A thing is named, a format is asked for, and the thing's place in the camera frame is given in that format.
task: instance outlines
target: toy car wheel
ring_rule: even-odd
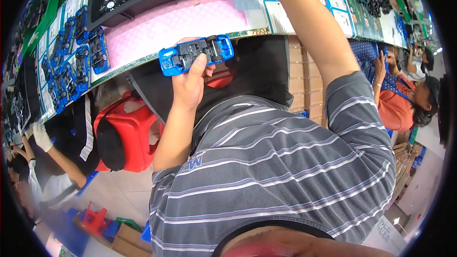
[[[222,55],[217,55],[217,56],[211,56],[211,60],[213,62],[217,62],[217,61],[220,61],[220,60],[223,60],[224,58],[222,57]]]
[[[206,37],[205,40],[206,40],[207,43],[209,43],[209,42],[211,42],[211,41],[213,41],[213,40],[217,40],[217,39],[218,39],[217,36],[209,36],[209,37]]]

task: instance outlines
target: cap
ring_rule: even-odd
[[[438,104],[440,96],[440,81],[436,77],[426,76],[426,85],[430,89],[435,102]]]

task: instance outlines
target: striped shirt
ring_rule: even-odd
[[[334,80],[325,105],[329,130],[254,96],[208,111],[189,160],[152,176],[154,253],[216,255],[266,225],[361,243],[392,197],[390,138],[361,71]]]

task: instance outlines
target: wall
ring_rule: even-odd
[[[411,215],[411,220],[405,226],[406,231],[414,231],[426,215],[441,179],[443,162],[443,158],[427,149],[422,164],[417,168],[406,192],[398,202],[398,207],[405,214]]]
[[[442,160],[446,150],[440,144],[440,133],[438,131],[438,117],[433,116],[431,123],[425,127],[420,127],[417,131],[416,141],[427,147],[427,151],[431,150],[437,154]]]
[[[443,75],[446,73],[446,70],[444,68],[443,53],[444,53],[444,51],[435,55],[435,63],[433,64],[433,71],[430,72],[430,75],[432,77],[436,77],[437,79],[442,78]]]

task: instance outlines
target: instruction sheet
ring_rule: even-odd
[[[278,0],[261,0],[273,34],[294,33],[282,4]],[[347,0],[319,0],[334,15],[336,21],[348,38],[355,38],[356,32]]]

